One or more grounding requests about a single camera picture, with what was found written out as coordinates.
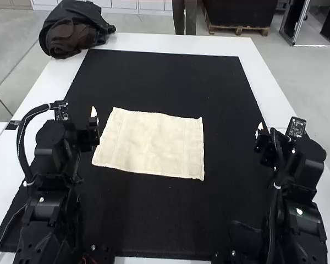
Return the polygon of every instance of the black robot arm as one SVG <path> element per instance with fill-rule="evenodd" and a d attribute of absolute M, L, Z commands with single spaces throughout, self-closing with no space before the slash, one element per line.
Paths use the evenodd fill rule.
<path fill-rule="evenodd" d="M 327 263 L 326 233 L 312 201 L 326 151 L 305 133 L 306 121 L 292 117 L 285 134 L 262 125 L 255 151 L 273 168 L 272 198 L 263 225 L 266 263 Z"/>
<path fill-rule="evenodd" d="M 48 120 L 36 135 L 34 162 L 39 169 L 32 172 L 24 150 L 25 129 L 33 117 L 49 109 L 55 111 L 55 120 Z M 17 151 L 28 198 L 13 217 L 23 214 L 14 264 L 75 264 L 81 260 L 83 220 L 74 187 L 82 182 L 77 173 L 81 153 L 100 142 L 93 110 L 87 128 L 81 130 L 70 120 L 65 101 L 36 107 L 20 122 Z"/>

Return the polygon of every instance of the metal frame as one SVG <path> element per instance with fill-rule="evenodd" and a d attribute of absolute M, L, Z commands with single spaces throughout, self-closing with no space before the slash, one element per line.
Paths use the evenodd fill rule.
<path fill-rule="evenodd" d="M 5 107 L 5 109 L 7 110 L 7 112 L 10 113 L 10 115 L 13 117 L 13 113 L 10 111 L 10 109 L 6 106 L 6 104 L 4 104 L 4 102 L 0 99 L 0 103 L 3 105 L 3 107 Z"/>
<path fill-rule="evenodd" d="M 313 45 L 313 44 L 300 45 L 300 44 L 296 44 L 296 41 L 297 41 L 299 32 L 300 32 L 301 27 L 302 27 L 302 23 L 304 21 L 304 17 L 306 15 L 307 11 L 308 11 L 310 0 L 305 0 L 305 2 L 304 2 L 303 8 L 302 8 L 302 12 L 301 12 L 300 17 L 299 17 L 299 20 L 298 20 L 298 22 L 296 23 L 296 26 L 295 26 L 295 32 L 293 34 L 293 37 L 290 38 L 285 33 L 284 28 L 285 28 L 285 24 L 286 24 L 286 20 L 287 20 L 287 15 L 288 15 L 288 13 L 290 11 L 290 7 L 291 7 L 292 4 L 293 4 L 293 0 L 289 0 L 289 2 L 287 3 L 286 11 L 284 13 L 284 18 L 282 20 L 280 31 L 279 31 L 280 34 L 281 34 L 281 36 L 287 41 L 287 43 L 289 43 L 293 47 L 330 47 L 330 45 Z"/>

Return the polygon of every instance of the white towel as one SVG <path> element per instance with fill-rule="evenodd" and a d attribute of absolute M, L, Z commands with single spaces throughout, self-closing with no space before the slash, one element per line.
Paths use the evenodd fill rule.
<path fill-rule="evenodd" d="M 92 164 L 204 180 L 202 118 L 113 108 Z"/>

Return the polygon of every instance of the black mat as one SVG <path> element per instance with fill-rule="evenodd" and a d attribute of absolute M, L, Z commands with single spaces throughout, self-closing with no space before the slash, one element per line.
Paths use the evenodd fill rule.
<path fill-rule="evenodd" d="M 114 106 L 203 117 L 204 181 L 95 167 L 92 153 L 83 155 L 87 244 L 119 255 L 208 259 L 228 246 L 229 221 L 260 226 L 269 178 L 253 148 L 263 119 L 237 57 L 90 50 L 66 99 L 78 126 L 94 105 L 100 132 Z M 24 202 L 20 189 L 3 223 Z M 15 250 L 18 235 L 19 226 L 3 249 Z"/>

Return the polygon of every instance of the terry cloth towel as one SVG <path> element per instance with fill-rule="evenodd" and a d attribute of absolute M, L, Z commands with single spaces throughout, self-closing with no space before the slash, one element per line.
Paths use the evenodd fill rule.
<path fill-rule="evenodd" d="M 204 180 L 202 118 L 114 107 L 92 164 L 127 172 Z"/>

